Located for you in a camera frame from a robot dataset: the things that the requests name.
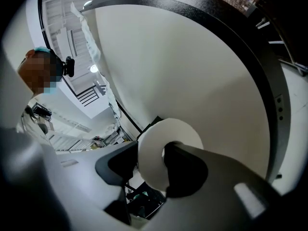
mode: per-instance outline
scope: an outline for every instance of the ceiling light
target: ceiling light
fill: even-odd
[[[92,73],[97,72],[97,71],[98,71],[97,66],[96,66],[95,64],[92,65],[92,66],[90,67],[90,71],[91,71]]]

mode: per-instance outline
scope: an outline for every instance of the white ceiling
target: white ceiling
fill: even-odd
[[[66,27],[67,31],[73,31],[77,52],[77,56],[74,57],[75,75],[72,78],[68,78],[70,79],[73,90],[78,94],[93,85],[93,80],[96,79],[96,75],[88,69],[93,63],[86,47],[86,39],[81,30],[80,21],[70,11],[72,1],[78,10],[82,10],[83,5],[89,0],[43,0],[42,7],[43,21],[49,43],[62,61],[65,61],[67,56],[61,55],[56,36],[60,33],[60,29],[64,27]]]

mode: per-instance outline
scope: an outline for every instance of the ceiling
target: ceiling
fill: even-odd
[[[93,85],[96,75],[89,70],[93,63],[86,46],[85,36],[81,30],[81,23],[70,11],[72,1],[78,10],[82,10],[83,5],[89,0],[42,0],[42,8],[43,21],[51,48],[62,61],[65,61],[68,55],[72,55],[75,59],[75,75],[66,79],[69,80],[68,83],[78,94]],[[73,38],[73,43],[70,45],[60,45],[57,39],[57,35],[59,38],[62,28],[65,28],[64,32],[67,31],[68,36],[66,33],[62,34],[65,39],[66,37]],[[69,54],[62,56],[62,52],[69,52]]]

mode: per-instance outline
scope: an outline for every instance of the blue face mask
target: blue face mask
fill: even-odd
[[[57,82],[50,82],[50,87],[44,87],[44,94],[54,94],[57,90]]]
[[[54,94],[56,90],[55,87],[44,87],[44,94]]]

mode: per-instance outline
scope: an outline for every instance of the black panel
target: black panel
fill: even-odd
[[[277,55],[277,57],[279,57],[279,59],[282,59],[290,63],[292,62],[288,50],[284,44],[271,44],[270,46]]]
[[[162,204],[166,201],[165,197],[158,190],[155,190],[148,186],[146,182],[142,183],[137,189],[133,189],[132,193],[128,193],[128,199],[133,199],[136,195],[142,194],[143,192],[147,192],[148,196],[145,195],[149,200],[152,200],[158,204]]]
[[[308,66],[307,0],[259,0],[257,6],[275,25],[294,61]]]
[[[142,132],[142,130],[140,129],[140,127],[137,126],[137,124],[130,118],[130,116],[127,114],[127,112],[125,111],[125,109],[122,108],[122,106],[120,105],[120,103],[118,101],[116,101],[117,106],[119,106],[120,110],[126,115],[126,117],[128,118],[128,120],[132,123],[132,125],[137,129],[137,131],[139,133]]]
[[[157,202],[149,201],[146,195],[140,194],[128,204],[128,211],[134,216],[149,219],[148,216],[155,212],[159,206],[160,204]]]
[[[126,204],[125,193],[122,189],[118,200],[113,201],[105,210],[110,216],[122,221],[126,224],[130,224],[130,214]]]
[[[281,37],[272,24],[258,29],[260,33],[266,38],[267,41],[281,41]]]
[[[205,162],[199,157],[182,150],[184,144],[169,143],[165,146],[164,162],[168,168],[168,198],[179,198],[198,191],[208,176]]]
[[[40,28],[42,29],[42,34],[43,34],[43,38],[46,44],[46,47],[48,49],[51,49],[48,38],[47,38],[47,34],[46,34],[46,30],[44,28],[44,22],[43,22],[43,8],[42,8],[42,0],[38,0],[38,18],[39,18],[39,23],[40,23]]]
[[[124,187],[133,177],[133,169],[138,160],[138,142],[128,145],[107,154],[97,160],[95,170],[109,185]]]

